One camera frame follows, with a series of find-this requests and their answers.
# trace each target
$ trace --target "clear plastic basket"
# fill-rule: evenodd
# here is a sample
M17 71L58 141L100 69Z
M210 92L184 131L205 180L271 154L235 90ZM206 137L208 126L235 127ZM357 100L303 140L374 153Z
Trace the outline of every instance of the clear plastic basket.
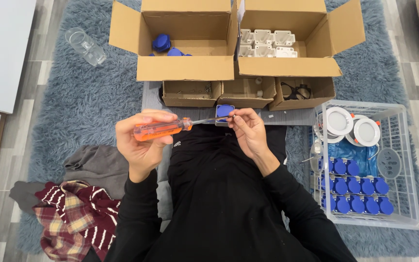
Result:
M315 126L323 122L323 136L327 137L327 122L325 114L330 107L342 107L353 114L360 114L380 122L381 138L379 141L380 150L390 147L399 154L401 160L401 171L395 179L386 179L389 185L387 197L394 206L394 212L391 215L385 214L363 214L363 213L336 213L329 208L322 209L327 217L337 224L363 225L372 227L387 227L398 229L419 229L419 205L416 194L415 176L413 174L413 163L411 159L410 139L408 134L408 124L406 108L400 104L381 104L369 102L354 102L330 100L315 108L316 122ZM321 142L313 127L309 128L309 145L314 142ZM323 157L328 159L327 140L323 144ZM310 175L313 171L305 169ZM323 171L329 170L328 161L324 161ZM311 193L313 198L321 205L321 196L326 194L326 206L330 206L330 186L325 183L325 191L318 189L317 183L311 183Z

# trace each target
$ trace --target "person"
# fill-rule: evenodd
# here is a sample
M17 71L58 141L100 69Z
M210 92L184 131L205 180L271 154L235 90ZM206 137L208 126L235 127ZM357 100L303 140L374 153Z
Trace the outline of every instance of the person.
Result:
M133 136L136 125L172 122L177 115L143 110L116 124L130 179L104 261L356 261L311 194L281 164L287 127L265 126L251 108L229 116L229 128L199 124L144 142ZM160 233L155 168L169 144L174 211Z

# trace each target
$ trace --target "gray laminate floor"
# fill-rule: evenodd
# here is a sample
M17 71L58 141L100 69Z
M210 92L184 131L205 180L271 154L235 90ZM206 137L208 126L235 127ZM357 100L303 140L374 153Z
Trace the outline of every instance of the gray laminate floor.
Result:
M419 165L419 21L414 0L382 0L400 76L410 98L410 112ZM40 110L62 10L67 0L38 0L28 54L14 114L7 117L0 150L0 262L50 261L44 254L15 250L20 211L9 198L15 181L26 180L30 156L30 130ZM417 258L381 257L361 262L419 262Z

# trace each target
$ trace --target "plaid shirt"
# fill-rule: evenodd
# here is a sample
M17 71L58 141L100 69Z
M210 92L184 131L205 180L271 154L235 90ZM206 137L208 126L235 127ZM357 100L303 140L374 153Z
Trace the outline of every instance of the plaid shirt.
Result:
M121 202L83 181L48 182L33 208L44 230L41 247L57 261L82 261L93 245L101 260L112 241Z

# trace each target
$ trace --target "blue shaggy carpet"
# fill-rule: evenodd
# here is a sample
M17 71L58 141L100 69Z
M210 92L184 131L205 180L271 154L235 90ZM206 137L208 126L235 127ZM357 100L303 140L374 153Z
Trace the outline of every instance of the blue shaggy carpet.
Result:
M123 0L140 9L140 3ZM332 10L346 0L326 0ZM136 55L108 45L110 0L71 0L64 11L48 87L32 132L29 181L59 181L62 163L81 145L114 145L114 124L141 109L143 83L136 81ZM337 99L407 105L392 53L381 0L362 2L366 42L335 56L344 75L336 77ZM81 27L102 46L108 59L89 65L69 46L64 33ZM304 185L298 163L304 155L305 127L288 128L288 166ZM416 162L414 147L412 157ZM419 197L419 169L414 165ZM357 257L419 256L419 230L337 225ZM22 214L18 248L38 253L42 227L33 215Z

